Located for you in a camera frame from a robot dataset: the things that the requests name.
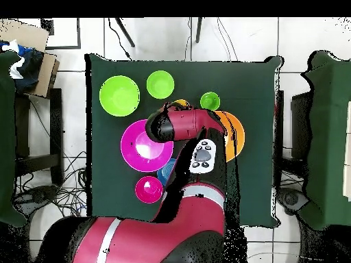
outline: dark green table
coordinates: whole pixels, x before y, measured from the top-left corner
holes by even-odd
[[[351,63],[331,58],[327,51],[317,51],[310,59],[304,75],[313,96],[306,185],[311,202],[301,209],[300,216],[315,230],[329,225],[351,226],[351,203],[343,196]]]
[[[14,194],[16,131],[15,87],[9,70],[18,61],[19,56],[13,51],[0,53],[0,222],[22,227],[27,221],[11,202]]]
[[[243,124],[245,146],[238,157],[241,193],[241,225],[275,227],[271,217],[272,140],[274,121],[274,73],[281,59],[244,62],[113,62],[89,55],[92,85],[92,213],[144,221],[152,219],[160,202],[144,204],[134,194],[136,182],[146,173],[130,168],[120,151],[120,140],[133,122],[146,119],[168,101],[185,99],[199,106],[208,91],[221,98],[220,109],[234,114]],[[175,89],[169,98],[158,100],[146,89],[154,71],[172,74]],[[99,102],[101,85],[114,75],[125,75],[139,87],[141,100],[136,111],[123,118],[106,113]],[[183,142],[175,142],[176,157]],[[228,163],[228,181],[233,183],[234,160]]]

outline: orange bowl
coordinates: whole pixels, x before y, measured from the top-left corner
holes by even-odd
[[[222,124],[227,129],[228,135],[225,136],[226,139],[226,159],[227,162],[231,161],[234,157],[234,138],[230,123],[234,127],[235,131],[237,132],[237,156],[243,150],[244,143],[245,143],[245,132],[242,124],[240,121],[231,113],[222,112],[222,111],[215,111],[215,113],[221,119]]]

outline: cardboard box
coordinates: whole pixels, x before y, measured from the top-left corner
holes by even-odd
[[[48,37],[49,32],[45,29],[24,24],[20,21],[0,19],[0,40],[10,42],[16,39],[19,45],[33,47],[37,51],[44,52]],[[38,83],[35,89],[26,93],[44,98],[49,97],[49,89],[53,88],[59,64],[56,55],[44,53]]]

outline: blue bowl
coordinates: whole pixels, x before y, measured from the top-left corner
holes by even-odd
[[[164,167],[157,171],[157,178],[159,181],[161,181],[161,184],[163,186],[166,186],[166,183],[169,179],[169,176],[171,175],[175,163],[176,159],[171,158]]]

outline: silver stripe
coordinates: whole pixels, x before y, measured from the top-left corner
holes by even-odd
[[[115,233],[120,222],[121,220],[117,218],[114,219],[111,225],[109,226],[108,230],[106,231],[104,239],[102,240],[102,244],[99,250],[99,255],[97,256],[96,263],[106,263],[106,258],[109,252],[110,243],[111,243],[113,234]]]
[[[223,210],[224,198],[223,196],[208,186],[187,186],[183,188],[183,198],[194,197],[196,195],[203,195],[204,198],[210,199],[217,203]]]

